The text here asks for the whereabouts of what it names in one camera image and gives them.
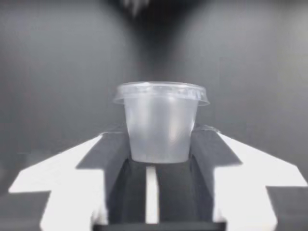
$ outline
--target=translucent container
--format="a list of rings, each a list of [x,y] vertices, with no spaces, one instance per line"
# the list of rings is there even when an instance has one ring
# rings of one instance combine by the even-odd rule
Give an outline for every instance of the translucent container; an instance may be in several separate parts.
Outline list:
[[[118,86],[124,103],[132,159],[147,163],[188,160],[198,105],[209,104],[203,87],[176,82],[133,82]]]

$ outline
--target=gray background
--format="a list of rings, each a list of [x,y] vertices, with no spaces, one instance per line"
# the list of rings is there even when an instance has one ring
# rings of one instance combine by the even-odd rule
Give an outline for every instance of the gray background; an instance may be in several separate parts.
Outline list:
[[[197,122],[308,177],[308,4],[156,1],[135,20],[104,1],[0,3],[0,182],[123,122],[116,86],[148,80],[205,86]]]

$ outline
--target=white stripe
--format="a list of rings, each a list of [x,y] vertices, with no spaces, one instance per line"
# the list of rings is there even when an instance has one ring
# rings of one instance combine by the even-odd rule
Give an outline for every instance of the white stripe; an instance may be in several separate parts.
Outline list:
[[[159,188],[155,167],[146,169],[145,223],[159,223]]]

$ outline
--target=cup lid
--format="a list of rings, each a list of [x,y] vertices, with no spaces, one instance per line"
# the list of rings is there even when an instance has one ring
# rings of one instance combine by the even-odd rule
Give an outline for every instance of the cup lid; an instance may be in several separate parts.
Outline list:
[[[208,105],[204,87],[178,82],[131,82],[117,87],[115,103],[123,103],[124,99],[137,98],[143,94],[155,97],[176,97],[181,99],[198,100],[199,105]]]

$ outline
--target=clear plastic cup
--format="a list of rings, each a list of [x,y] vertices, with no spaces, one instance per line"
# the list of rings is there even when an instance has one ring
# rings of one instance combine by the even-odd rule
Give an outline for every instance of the clear plastic cup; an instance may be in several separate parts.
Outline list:
[[[203,87],[177,82],[133,82],[118,86],[124,103],[132,159],[147,163],[188,160],[198,105],[209,104]]]

